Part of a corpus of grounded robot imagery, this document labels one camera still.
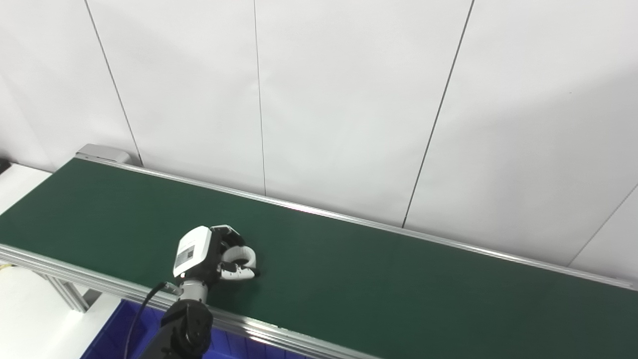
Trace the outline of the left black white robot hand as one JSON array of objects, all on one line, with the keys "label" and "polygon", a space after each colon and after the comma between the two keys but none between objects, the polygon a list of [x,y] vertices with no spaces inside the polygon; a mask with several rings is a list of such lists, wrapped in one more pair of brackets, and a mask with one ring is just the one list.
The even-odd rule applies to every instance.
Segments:
[{"label": "left black white robot hand", "polygon": [[176,284],[199,282],[208,288],[220,281],[260,277],[257,255],[229,225],[198,226],[180,239],[172,270]]}]

